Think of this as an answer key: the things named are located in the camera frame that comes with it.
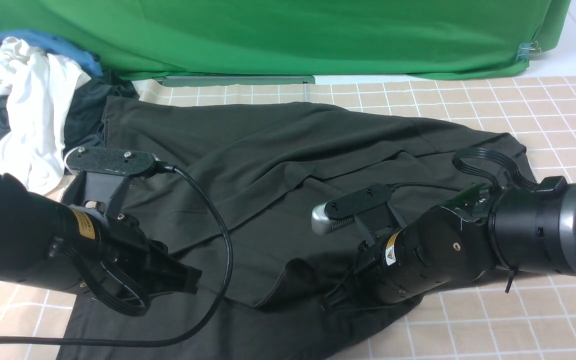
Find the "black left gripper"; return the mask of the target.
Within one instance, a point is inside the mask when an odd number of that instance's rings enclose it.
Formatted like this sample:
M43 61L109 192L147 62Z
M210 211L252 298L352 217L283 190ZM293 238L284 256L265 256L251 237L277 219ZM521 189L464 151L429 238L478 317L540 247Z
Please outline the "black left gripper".
M144 316L157 297L198 292L202 272L174 259L137 223L66 205L55 205L50 216L50 289L92 297L129 317Z

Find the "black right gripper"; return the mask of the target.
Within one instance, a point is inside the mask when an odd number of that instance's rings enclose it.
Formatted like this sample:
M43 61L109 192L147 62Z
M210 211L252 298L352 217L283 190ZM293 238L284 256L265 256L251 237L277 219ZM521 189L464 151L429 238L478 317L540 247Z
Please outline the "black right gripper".
M382 203L340 218L336 202L320 206L323 235L356 224L365 237L343 280L322 299L325 312L398 305L453 281L477 280L498 266L489 234L489 202L446 202L403 223Z

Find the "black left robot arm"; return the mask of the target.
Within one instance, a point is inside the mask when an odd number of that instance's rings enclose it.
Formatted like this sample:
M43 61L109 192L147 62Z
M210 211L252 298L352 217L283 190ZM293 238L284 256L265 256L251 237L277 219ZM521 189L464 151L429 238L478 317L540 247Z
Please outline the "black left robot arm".
M0 174L0 281L141 317L156 297L196 294L201 275L148 239L135 217L57 202Z

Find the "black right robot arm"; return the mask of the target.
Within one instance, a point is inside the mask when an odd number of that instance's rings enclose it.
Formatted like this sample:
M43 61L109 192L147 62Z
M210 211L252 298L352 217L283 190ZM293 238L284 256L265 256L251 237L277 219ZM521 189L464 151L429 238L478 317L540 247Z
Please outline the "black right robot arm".
M496 269L507 290L521 272L576 277L576 183L474 184L410 223L390 203L406 186L375 184L313 208L314 233L356 224L364 237L325 312L387 308Z

